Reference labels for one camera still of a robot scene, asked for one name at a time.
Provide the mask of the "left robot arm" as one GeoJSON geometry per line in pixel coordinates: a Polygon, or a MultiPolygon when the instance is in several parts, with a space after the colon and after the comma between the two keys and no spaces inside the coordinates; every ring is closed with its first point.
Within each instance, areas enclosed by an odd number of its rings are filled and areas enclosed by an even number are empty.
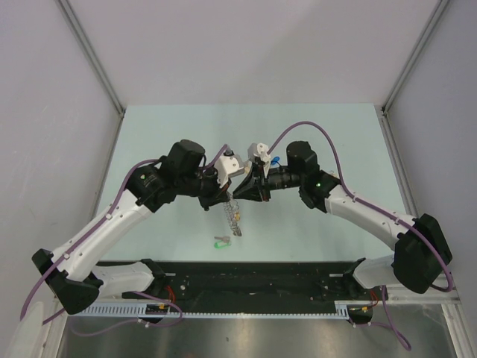
{"type": "Polygon", "coordinates": [[[224,145],[203,166],[204,148],[188,139],[172,145],[167,155],[133,166],[111,204],[68,242],[48,251],[39,249],[34,265],[70,315],[84,311],[97,299],[144,293],[160,296],[165,274],[153,260],[102,267],[98,261],[132,228],[178,196],[197,198],[205,210],[227,201],[228,177],[219,175],[221,160],[233,152],[224,145]]]}

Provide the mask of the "key with green tag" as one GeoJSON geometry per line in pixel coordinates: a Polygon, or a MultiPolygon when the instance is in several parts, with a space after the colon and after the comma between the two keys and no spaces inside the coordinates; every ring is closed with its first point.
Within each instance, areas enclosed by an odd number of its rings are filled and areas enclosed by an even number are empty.
{"type": "Polygon", "coordinates": [[[215,236],[214,247],[216,249],[226,248],[232,245],[231,238],[229,236],[215,236]]]}

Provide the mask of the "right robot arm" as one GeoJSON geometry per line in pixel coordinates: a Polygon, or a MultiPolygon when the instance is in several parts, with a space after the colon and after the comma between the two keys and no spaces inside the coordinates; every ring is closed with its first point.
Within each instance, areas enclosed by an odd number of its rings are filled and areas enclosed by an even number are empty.
{"type": "Polygon", "coordinates": [[[353,223],[393,251],[390,256],[362,258],[352,265],[344,280],[344,291],[350,298],[361,299],[370,289],[389,284],[424,294],[452,261],[436,218],[389,213],[347,191],[341,179],[320,169],[318,156],[307,142],[290,143],[286,165],[276,168],[271,167],[271,156],[263,143],[252,144],[248,156],[250,169],[233,191],[235,199],[268,202],[272,191],[296,188],[308,208],[353,223]]]}

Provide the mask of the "round metal keyring disc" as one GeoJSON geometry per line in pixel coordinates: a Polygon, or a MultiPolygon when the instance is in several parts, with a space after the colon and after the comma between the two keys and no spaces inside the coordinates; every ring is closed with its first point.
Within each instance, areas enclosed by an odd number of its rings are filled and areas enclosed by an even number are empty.
{"type": "Polygon", "coordinates": [[[242,236],[242,231],[239,225],[241,219],[239,221],[235,219],[235,213],[240,213],[238,202],[235,199],[230,198],[229,201],[223,203],[223,206],[227,223],[232,234],[234,236],[242,236]]]}

